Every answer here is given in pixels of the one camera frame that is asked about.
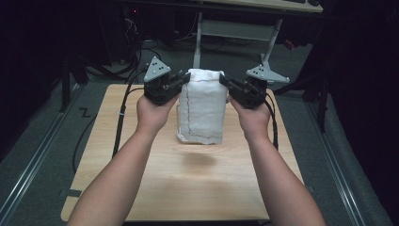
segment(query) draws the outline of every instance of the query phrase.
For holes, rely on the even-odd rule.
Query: hand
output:
[[[259,105],[254,109],[246,109],[230,95],[228,98],[238,112],[240,125],[247,140],[268,137],[267,125],[270,120],[270,111],[266,105]]]
[[[164,105],[152,103],[144,95],[137,101],[137,128],[136,131],[145,131],[150,135],[156,135],[164,127],[168,120],[170,109],[174,106],[179,95]]]

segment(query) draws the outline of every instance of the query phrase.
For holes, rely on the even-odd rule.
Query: human arm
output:
[[[238,112],[263,202],[273,225],[326,225],[313,197],[270,141],[267,107],[245,109],[231,96],[229,100]]]
[[[137,127],[75,205],[68,225],[121,225],[135,201],[155,136],[165,125],[178,96],[154,105],[137,101]]]

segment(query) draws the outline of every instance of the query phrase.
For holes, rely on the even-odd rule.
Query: wooden board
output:
[[[71,189],[85,190],[111,160],[125,89],[125,85],[111,85],[107,89]],[[142,90],[135,91],[127,100],[120,146],[136,128],[136,100],[141,95]],[[303,181],[276,108],[279,152]],[[127,221],[269,218],[238,115],[230,104],[226,106],[222,144],[182,144],[176,138],[176,131],[177,114],[173,108],[168,123],[152,145],[141,187]],[[68,220],[77,200],[67,198],[61,213],[63,220]]]
[[[273,8],[273,9],[282,9],[282,10],[303,11],[303,12],[317,12],[317,13],[323,12],[323,8],[321,6],[314,7],[308,2],[295,3],[284,0],[203,0],[203,2],[242,5],[242,6],[256,7],[256,8]]]

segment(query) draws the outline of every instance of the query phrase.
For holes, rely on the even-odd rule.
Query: forearm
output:
[[[324,225],[306,187],[268,138],[248,140],[263,202],[274,225]]]
[[[94,179],[69,225],[121,225],[136,198],[154,135],[135,132]]]

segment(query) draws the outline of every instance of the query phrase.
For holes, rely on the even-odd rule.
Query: white cloth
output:
[[[190,82],[180,94],[180,128],[177,138],[185,143],[220,144],[226,110],[227,88],[219,83],[223,72],[190,69]]]

